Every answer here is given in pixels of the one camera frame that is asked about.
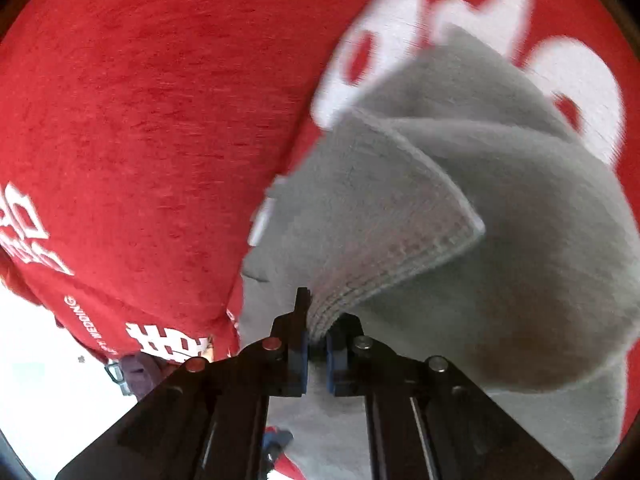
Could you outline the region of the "grey small garment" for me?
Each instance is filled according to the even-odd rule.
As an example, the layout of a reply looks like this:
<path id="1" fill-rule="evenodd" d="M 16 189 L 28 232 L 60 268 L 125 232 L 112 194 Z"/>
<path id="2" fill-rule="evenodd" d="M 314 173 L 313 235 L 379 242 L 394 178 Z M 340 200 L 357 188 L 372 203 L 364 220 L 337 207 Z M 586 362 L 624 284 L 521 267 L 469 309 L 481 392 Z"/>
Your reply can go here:
<path id="1" fill-rule="evenodd" d="M 413 359 L 440 354 L 577 479 L 622 429 L 639 233 L 614 172 L 514 66 L 454 30 L 338 116 L 270 188 L 240 337 L 311 291 Z"/>

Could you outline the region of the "purple and grey clothes pile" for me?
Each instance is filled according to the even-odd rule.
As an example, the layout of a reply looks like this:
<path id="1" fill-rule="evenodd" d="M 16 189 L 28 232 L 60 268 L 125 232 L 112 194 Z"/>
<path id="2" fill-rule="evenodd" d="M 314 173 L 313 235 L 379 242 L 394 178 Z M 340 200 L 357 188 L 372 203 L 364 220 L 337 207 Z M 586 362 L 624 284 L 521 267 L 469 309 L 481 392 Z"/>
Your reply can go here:
<path id="1" fill-rule="evenodd" d="M 122 394 L 134 396 L 138 401 L 176 369 L 176 364 L 142 352 L 123 356 L 120 360 L 111 361 L 104 366 L 107 375 L 119 386 Z"/>

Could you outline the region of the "red bedspread with white print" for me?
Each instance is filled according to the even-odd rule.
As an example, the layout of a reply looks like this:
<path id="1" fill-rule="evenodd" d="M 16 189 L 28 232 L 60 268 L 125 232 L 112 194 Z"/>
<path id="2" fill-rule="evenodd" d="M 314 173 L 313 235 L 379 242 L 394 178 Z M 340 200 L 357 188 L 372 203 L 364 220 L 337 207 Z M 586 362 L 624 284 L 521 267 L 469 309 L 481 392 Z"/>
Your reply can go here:
<path id="1" fill-rule="evenodd" d="M 227 364 L 270 188 L 460 29 L 610 168 L 639 233 L 630 0 L 28 0 L 1 41 L 1 281 L 109 363 Z"/>

